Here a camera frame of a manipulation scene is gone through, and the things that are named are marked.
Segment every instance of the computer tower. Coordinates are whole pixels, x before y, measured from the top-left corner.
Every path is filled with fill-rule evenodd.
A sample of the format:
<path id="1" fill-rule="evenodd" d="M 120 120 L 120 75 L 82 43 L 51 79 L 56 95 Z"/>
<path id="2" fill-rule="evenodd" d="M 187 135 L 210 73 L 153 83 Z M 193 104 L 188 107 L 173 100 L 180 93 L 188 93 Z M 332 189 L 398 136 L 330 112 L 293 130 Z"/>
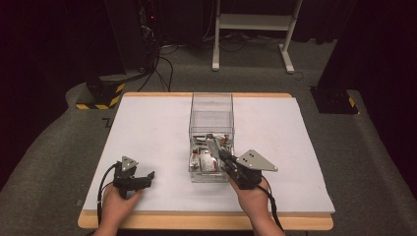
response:
<path id="1" fill-rule="evenodd" d="M 142 73 L 150 48 L 143 35 L 141 0 L 65 0 L 82 50 L 98 77 Z"/>

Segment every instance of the gray carpet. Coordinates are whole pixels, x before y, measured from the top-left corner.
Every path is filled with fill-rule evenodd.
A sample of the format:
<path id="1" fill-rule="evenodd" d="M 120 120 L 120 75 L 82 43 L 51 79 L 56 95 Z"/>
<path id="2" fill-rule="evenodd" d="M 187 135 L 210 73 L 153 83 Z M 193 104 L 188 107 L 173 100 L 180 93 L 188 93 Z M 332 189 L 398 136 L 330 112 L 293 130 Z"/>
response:
<path id="1" fill-rule="evenodd" d="M 336 209 L 332 230 L 309 235 L 417 235 L 416 200 L 380 141 L 360 93 L 349 91 L 359 115 L 320 114 L 316 108 L 309 87 L 317 85 L 333 47 L 334 43 L 291 42 L 289 52 L 297 71 L 294 75 L 283 69 L 276 44 L 220 51 L 219 72 L 211 70 L 210 50 L 179 47 L 170 53 L 175 47 L 167 47 L 162 54 L 174 67 L 172 91 L 289 92 L 297 98 Z M 157 71 L 165 80 L 169 78 L 170 67 L 163 60 Z M 138 90 L 144 81 L 129 82 L 123 91 Z M 77 220 L 108 136 L 103 118 L 113 119 L 117 107 L 76 109 L 75 101 L 83 86 L 68 91 L 70 108 L 35 140 L 0 193 L 1 236 L 90 232 L 79 228 Z M 157 74 L 143 91 L 162 91 Z M 232 235 L 203 231 L 128 233 Z"/>

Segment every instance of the wooden table edge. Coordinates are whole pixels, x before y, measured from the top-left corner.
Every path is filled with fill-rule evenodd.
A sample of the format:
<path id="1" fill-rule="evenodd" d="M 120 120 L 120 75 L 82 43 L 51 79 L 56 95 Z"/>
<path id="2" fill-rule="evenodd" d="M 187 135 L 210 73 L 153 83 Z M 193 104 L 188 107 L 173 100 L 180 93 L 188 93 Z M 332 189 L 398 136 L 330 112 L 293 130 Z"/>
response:
<path id="1" fill-rule="evenodd" d="M 331 230 L 330 213 L 280 213 L 279 221 L 285 230 Z M 78 220 L 81 228 L 97 228 L 95 210 L 82 210 Z M 252 230 L 243 212 L 133 212 L 121 225 L 125 229 L 172 230 Z"/>
<path id="2" fill-rule="evenodd" d="M 235 97 L 292 97 L 289 93 L 284 92 L 232 92 Z M 123 96 L 192 96 L 192 92 L 133 92 L 128 91 Z"/>

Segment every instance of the silver metal plate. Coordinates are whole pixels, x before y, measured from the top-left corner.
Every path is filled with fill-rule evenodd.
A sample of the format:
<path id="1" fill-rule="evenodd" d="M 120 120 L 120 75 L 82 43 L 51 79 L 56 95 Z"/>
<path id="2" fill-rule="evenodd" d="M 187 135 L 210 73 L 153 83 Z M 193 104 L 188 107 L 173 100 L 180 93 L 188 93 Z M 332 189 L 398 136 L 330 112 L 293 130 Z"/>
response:
<path id="1" fill-rule="evenodd" d="M 138 161 L 127 156 L 122 156 L 122 171 L 127 171 L 138 164 Z"/>
<path id="2" fill-rule="evenodd" d="M 208 144 L 208 149 L 209 149 L 209 152 L 211 153 L 211 156 L 219 159 L 220 158 L 220 156 L 218 156 L 219 147 L 217 145 L 217 142 L 214 139 L 207 139 L 207 144 Z"/>
<path id="3" fill-rule="evenodd" d="M 267 159 L 257 153 L 255 150 L 250 149 L 243 155 L 236 159 L 236 162 L 249 169 L 254 170 L 267 170 L 267 171 L 278 171 L 278 168 L 270 163 Z"/>

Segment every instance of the wrist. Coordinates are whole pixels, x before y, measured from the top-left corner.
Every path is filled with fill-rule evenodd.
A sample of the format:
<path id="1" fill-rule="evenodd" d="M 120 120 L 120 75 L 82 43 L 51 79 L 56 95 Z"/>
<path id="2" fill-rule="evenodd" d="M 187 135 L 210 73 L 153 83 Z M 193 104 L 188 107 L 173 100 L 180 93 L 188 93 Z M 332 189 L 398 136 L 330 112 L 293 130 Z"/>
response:
<path id="1" fill-rule="evenodd" d="M 253 215 L 248 215 L 252 223 L 259 223 L 272 220 L 269 212 L 262 212 Z"/>
<path id="2" fill-rule="evenodd" d="M 97 230 L 95 230 L 94 235 L 95 236 L 116 235 L 118 229 L 119 227 L 116 225 L 106 224 L 104 222 L 101 222 Z"/>
<path id="3" fill-rule="evenodd" d="M 275 221 L 269 215 L 260 215 L 259 217 L 250 218 L 255 235 L 258 236 L 283 236 L 282 230 L 276 225 Z"/>
<path id="4" fill-rule="evenodd" d="M 259 221 L 264 221 L 264 220 L 270 218 L 270 214 L 269 214 L 269 211 L 267 209 L 265 209 L 265 210 L 263 210 L 263 209 L 262 210 L 253 210 L 253 211 L 248 212 L 246 214 L 248 215 L 249 219 L 251 221 L 254 221 L 254 222 L 256 222 L 258 220 Z"/>

